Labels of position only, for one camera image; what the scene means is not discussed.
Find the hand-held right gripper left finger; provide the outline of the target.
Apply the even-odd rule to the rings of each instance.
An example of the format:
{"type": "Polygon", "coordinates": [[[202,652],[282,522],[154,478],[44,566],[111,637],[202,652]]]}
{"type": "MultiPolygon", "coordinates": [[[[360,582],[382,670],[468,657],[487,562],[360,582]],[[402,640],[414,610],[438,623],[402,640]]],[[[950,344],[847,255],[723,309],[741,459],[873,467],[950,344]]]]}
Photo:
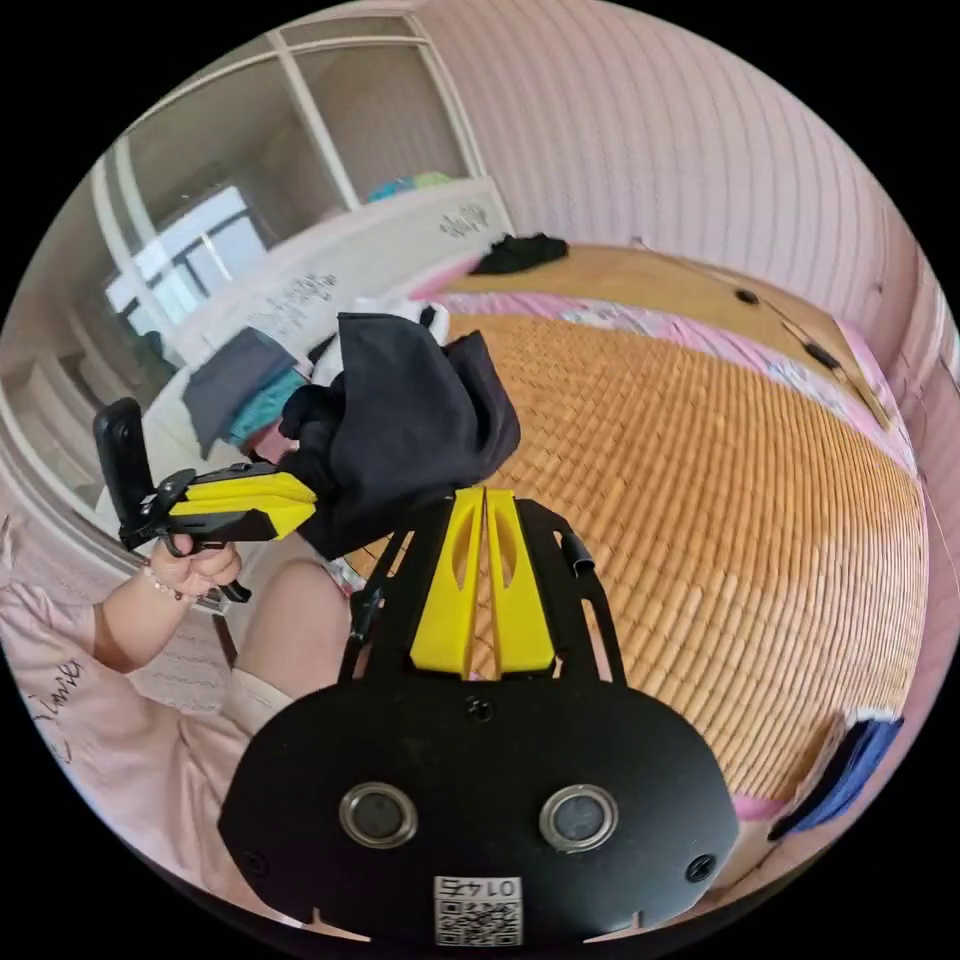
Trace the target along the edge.
{"type": "Polygon", "coordinates": [[[471,675],[483,522],[484,491],[457,491],[410,648],[419,671],[471,675]]]}

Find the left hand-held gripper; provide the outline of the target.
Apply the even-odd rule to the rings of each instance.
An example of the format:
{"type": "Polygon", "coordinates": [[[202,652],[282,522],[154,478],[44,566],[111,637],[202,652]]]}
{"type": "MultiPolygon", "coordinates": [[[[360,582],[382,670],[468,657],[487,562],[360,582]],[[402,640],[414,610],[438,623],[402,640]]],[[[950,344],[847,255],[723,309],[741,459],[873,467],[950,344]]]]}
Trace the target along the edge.
{"type": "Polygon", "coordinates": [[[156,484],[146,465],[118,467],[118,538],[130,552],[159,540],[184,558],[228,543],[270,542],[294,533],[315,511],[316,494],[268,462],[199,474],[177,471],[156,484]]]}

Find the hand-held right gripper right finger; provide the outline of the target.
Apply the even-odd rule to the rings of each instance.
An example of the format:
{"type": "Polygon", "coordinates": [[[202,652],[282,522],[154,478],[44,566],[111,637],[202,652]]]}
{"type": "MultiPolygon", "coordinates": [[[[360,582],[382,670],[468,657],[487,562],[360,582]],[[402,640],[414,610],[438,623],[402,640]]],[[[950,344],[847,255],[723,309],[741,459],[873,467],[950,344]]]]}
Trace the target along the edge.
{"type": "Polygon", "coordinates": [[[496,675],[549,673],[555,650],[517,502],[489,489],[485,503],[496,675]]]}

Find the person's left hand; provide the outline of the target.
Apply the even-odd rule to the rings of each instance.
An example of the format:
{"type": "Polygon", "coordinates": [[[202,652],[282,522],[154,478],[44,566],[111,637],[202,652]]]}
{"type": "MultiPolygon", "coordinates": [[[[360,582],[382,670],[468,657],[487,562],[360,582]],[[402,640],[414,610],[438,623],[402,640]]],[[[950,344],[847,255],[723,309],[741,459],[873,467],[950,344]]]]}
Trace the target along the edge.
{"type": "Polygon", "coordinates": [[[239,578],[242,563],[234,546],[192,553],[186,535],[175,536],[173,544],[174,550],[163,541],[153,548],[149,569],[153,581],[177,600],[197,600],[239,578]]]}

